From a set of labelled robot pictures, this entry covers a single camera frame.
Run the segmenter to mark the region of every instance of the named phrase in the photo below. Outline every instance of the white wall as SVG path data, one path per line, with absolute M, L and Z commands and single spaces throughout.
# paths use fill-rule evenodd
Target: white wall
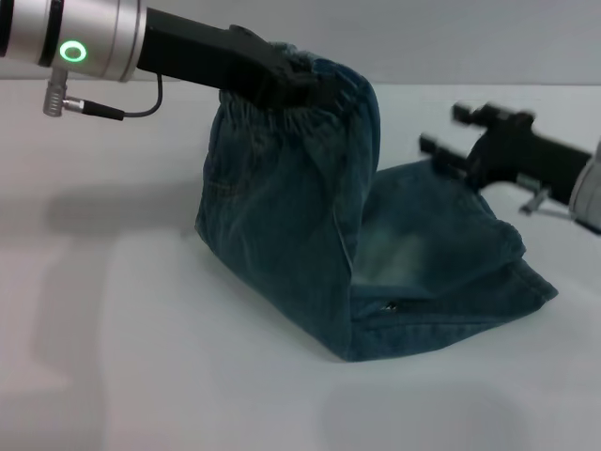
M 599 0 L 148 0 L 147 4 L 215 26 L 237 23 L 265 39 L 293 42 L 344 62 L 374 82 L 601 82 Z M 45 73 L 0 61 L 0 77 Z

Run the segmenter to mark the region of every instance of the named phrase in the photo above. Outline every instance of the green led ring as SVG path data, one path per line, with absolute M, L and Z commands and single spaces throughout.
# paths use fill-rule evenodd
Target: green led ring
M 79 56 L 76 58 L 68 56 L 67 52 L 71 49 L 79 50 Z M 85 60 L 87 50 L 81 42 L 78 42 L 77 40 L 68 40 L 60 46 L 60 55 L 64 60 L 69 61 L 70 63 L 79 63 Z

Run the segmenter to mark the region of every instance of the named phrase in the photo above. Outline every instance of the blue jeans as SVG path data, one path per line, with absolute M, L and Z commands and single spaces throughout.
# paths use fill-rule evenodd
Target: blue jeans
M 438 350 L 557 292 L 517 231 L 430 162 L 376 172 L 378 102 L 355 71 L 329 107 L 264 112 L 222 92 L 196 229 L 284 315 L 347 361 Z

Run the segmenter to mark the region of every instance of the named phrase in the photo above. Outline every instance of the black cable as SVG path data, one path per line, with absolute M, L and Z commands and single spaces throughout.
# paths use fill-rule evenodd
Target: black cable
M 157 89 L 158 98 L 155 105 L 147 111 L 141 111 L 139 113 L 126 113 L 123 110 L 118 110 L 111 106 L 96 103 L 94 101 L 84 101 L 84 108 L 82 113 L 88 116 L 104 117 L 106 119 L 123 120 L 124 117 L 148 117 L 153 115 L 161 108 L 162 104 L 162 76 L 157 73 Z
M 160 75 L 159 73 L 157 73 L 157 90 L 157 102 L 152 108 L 146 111 L 141 111 L 139 113 L 125 113 L 124 117 L 148 117 L 150 115 L 154 115 L 159 110 L 159 108 L 161 108 L 162 104 L 162 75 Z

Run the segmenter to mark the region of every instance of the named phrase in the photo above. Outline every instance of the white surface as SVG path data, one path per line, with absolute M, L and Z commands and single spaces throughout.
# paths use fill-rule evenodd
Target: white surface
M 146 3 L 214 26 L 246 26 L 265 39 L 292 42 L 344 62 L 374 82 L 601 84 L 598 0 Z M 0 78 L 44 73 L 0 61 Z
M 128 109 L 153 84 L 74 82 Z M 0 83 L 2 451 L 590 451 L 601 442 L 601 241 L 524 218 L 527 260 L 560 296 L 447 350 L 342 364 L 189 233 L 217 102 L 167 84 L 114 123 L 40 112 L 42 82 Z M 601 88 L 379 86 L 381 167 L 420 132 L 468 149 L 454 101 L 530 107 L 593 149 Z

